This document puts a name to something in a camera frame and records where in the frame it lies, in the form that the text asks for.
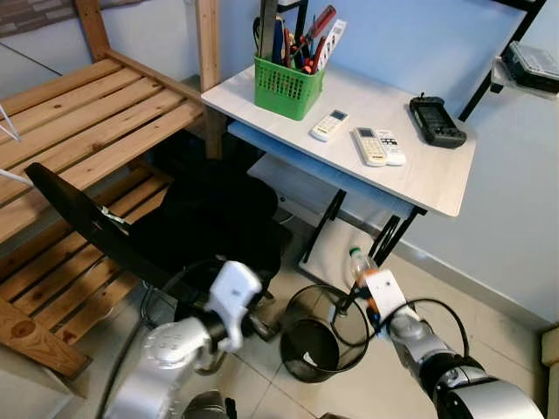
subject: baseboard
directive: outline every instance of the baseboard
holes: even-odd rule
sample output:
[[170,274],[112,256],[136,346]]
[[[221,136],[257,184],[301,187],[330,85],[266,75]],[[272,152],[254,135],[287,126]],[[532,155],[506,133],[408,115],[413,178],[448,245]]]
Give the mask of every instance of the baseboard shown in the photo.
[[[380,232],[380,229],[354,219],[349,214],[343,212],[343,210],[340,211],[338,217],[361,230],[367,231],[372,236],[376,236]],[[432,254],[406,242],[405,239],[400,240],[393,252],[402,259],[430,273],[433,277],[445,281],[447,284],[471,295],[508,317],[518,320],[530,330],[541,333],[553,326],[550,322],[530,312],[516,301],[480,283],[477,279],[436,258]]]

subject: white wall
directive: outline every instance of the white wall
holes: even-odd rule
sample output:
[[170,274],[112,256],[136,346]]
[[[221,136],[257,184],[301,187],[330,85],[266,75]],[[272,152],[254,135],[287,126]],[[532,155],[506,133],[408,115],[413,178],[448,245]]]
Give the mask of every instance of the white wall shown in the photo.
[[[308,15],[327,3],[313,0]],[[490,0],[332,3],[349,21],[334,62],[410,92],[440,95],[454,114],[522,17]],[[258,12],[258,0],[221,1],[224,78],[252,62]],[[197,71],[191,0],[148,0],[103,16],[115,49],[176,79]],[[526,41],[559,56],[558,21],[559,0],[548,0]],[[2,41],[61,72],[88,61],[76,21]],[[0,97],[51,77],[5,54]],[[557,112],[556,103],[487,93],[468,121],[480,141],[459,217],[428,215],[404,237],[549,321],[559,321]]]

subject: tiled floor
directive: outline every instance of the tiled floor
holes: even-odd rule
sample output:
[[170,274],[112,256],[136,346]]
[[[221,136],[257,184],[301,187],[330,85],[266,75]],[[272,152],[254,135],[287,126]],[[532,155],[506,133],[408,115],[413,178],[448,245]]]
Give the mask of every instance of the tiled floor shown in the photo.
[[[274,309],[279,311],[297,290],[311,284],[295,269],[302,243],[303,238],[296,234],[284,256],[282,269],[271,284],[277,299]],[[409,299],[434,297],[452,306],[465,323],[472,356],[489,373],[522,388],[542,409],[547,379],[538,361],[539,341],[534,333],[401,258],[390,256],[385,267],[392,270]],[[435,306],[420,306],[418,310],[439,336],[461,350],[457,328],[447,313]],[[159,313],[168,316],[170,309],[162,303]],[[75,385],[87,399],[75,400],[59,418],[93,418],[108,369],[116,356],[115,349],[121,346],[125,330],[135,319],[137,299],[82,341],[84,350],[94,361]],[[137,356],[137,343],[138,340],[130,351],[125,371]],[[226,359],[217,374],[190,377],[183,393],[194,396],[212,388],[219,388],[223,395],[236,400],[239,419],[312,419],[327,412],[351,419],[436,417],[429,399],[401,367],[392,346],[383,340],[373,341],[354,369],[321,384],[304,384],[281,366],[277,340],[268,344],[250,338],[238,353]]]

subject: white desk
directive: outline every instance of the white desk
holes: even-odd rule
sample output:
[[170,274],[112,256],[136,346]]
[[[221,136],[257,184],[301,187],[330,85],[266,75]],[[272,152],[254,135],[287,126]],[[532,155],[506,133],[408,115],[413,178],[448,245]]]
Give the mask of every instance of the white desk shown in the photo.
[[[457,216],[472,166],[475,135],[466,129],[468,140],[455,149],[426,144],[409,115],[408,103],[414,96],[329,65],[323,92],[307,116],[301,121],[290,120],[254,105],[251,66],[205,92],[202,100],[233,119],[408,203]],[[348,113],[348,120],[328,143],[317,141],[308,132],[334,108]],[[407,164],[401,168],[363,165],[349,134],[357,126],[391,130],[404,149]]]

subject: wooden post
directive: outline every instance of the wooden post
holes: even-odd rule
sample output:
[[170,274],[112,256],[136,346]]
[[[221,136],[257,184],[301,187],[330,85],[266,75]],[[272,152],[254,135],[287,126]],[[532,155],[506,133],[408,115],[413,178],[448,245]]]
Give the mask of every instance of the wooden post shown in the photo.
[[99,2],[97,0],[75,0],[74,3],[93,61],[100,61],[105,57],[105,51],[110,46]]
[[[196,22],[200,55],[200,90],[205,92],[220,81],[218,0],[197,0]],[[221,158],[221,137],[225,132],[225,121],[225,115],[204,106],[206,157],[209,159]]]
[[89,363],[85,355],[4,299],[0,299],[0,343],[66,377],[75,376]]

